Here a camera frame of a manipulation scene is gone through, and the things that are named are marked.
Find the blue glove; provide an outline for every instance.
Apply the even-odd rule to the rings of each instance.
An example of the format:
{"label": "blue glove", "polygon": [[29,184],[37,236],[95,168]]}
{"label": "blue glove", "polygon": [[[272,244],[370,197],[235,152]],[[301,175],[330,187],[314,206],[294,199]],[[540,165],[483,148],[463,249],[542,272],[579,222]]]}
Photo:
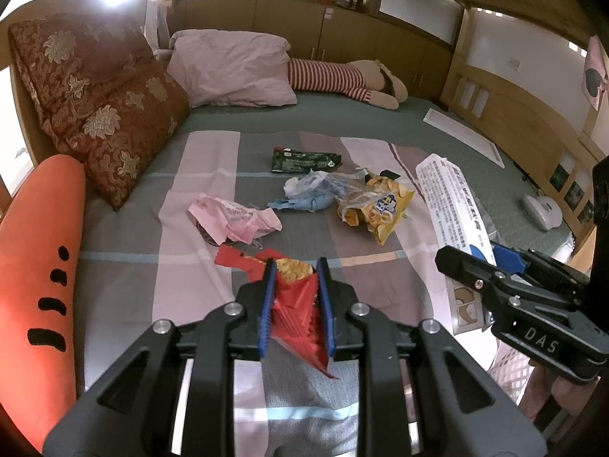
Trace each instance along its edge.
{"label": "blue glove", "polygon": [[334,197],[329,194],[316,194],[296,199],[277,199],[269,203],[273,209],[299,209],[301,211],[317,211],[325,209],[334,202]]}

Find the pink pillow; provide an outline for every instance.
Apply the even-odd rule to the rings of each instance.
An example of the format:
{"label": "pink pillow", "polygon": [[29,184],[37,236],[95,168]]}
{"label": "pink pillow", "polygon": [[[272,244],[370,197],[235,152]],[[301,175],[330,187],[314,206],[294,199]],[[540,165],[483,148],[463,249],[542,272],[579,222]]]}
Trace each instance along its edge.
{"label": "pink pillow", "polygon": [[289,43],[279,36],[216,29],[178,31],[167,72],[191,106],[295,105],[287,80]]}

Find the stuffed toy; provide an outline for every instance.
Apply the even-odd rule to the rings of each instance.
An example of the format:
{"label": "stuffed toy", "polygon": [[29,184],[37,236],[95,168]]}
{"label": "stuffed toy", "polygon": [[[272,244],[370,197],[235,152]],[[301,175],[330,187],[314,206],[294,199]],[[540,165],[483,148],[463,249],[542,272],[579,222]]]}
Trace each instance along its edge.
{"label": "stuffed toy", "polygon": [[404,83],[378,60],[340,64],[293,58],[287,79],[295,91],[342,93],[386,109],[397,109],[408,97]]}

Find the cabinet door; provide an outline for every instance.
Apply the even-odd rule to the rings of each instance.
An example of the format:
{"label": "cabinet door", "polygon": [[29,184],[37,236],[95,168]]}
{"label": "cabinet door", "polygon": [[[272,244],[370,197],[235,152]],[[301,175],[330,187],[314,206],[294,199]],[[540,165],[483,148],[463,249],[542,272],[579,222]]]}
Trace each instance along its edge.
{"label": "cabinet door", "polygon": [[347,63],[374,60],[381,21],[342,8],[327,8],[317,59]]}
{"label": "cabinet door", "polygon": [[251,31],[256,0],[187,0],[184,29]]}
{"label": "cabinet door", "polygon": [[436,43],[427,42],[416,78],[413,96],[428,100],[440,99],[453,54]]}
{"label": "cabinet door", "polygon": [[315,58],[324,6],[297,0],[258,0],[254,31],[286,38],[293,58]]}
{"label": "cabinet door", "polygon": [[404,83],[413,96],[416,73],[426,44],[427,40],[420,35],[383,22],[376,58]]}

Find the wooden headboard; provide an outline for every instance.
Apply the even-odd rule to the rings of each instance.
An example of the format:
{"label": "wooden headboard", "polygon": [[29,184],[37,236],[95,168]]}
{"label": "wooden headboard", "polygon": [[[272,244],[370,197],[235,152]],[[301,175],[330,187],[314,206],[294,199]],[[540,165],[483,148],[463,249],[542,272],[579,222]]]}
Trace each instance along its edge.
{"label": "wooden headboard", "polygon": [[[14,105],[17,118],[21,125],[21,132],[27,150],[34,166],[38,165],[57,151],[51,139],[42,131],[38,115],[34,109],[32,99],[23,86],[19,73],[14,65],[10,48],[8,47],[8,26],[13,22],[27,21],[43,18],[58,13],[105,13],[121,12],[130,15],[139,25],[143,26],[146,15],[145,0],[128,0],[120,6],[109,7],[102,0],[33,0],[14,10],[4,20],[0,21],[0,70],[10,67],[10,79],[13,89]],[[11,195],[0,178],[0,212],[4,213],[11,201]]]}
{"label": "wooden headboard", "polygon": [[[598,160],[569,122],[528,91],[469,66],[462,58],[453,60],[442,101],[503,149],[558,202],[576,238],[576,250],[580,249],[594,229],[592,168]],[[561,170],[563,159],[572,162],[570,173]],[[590,181],[580,188],[583,194],[579,185],[574,186],[578,175]]]}

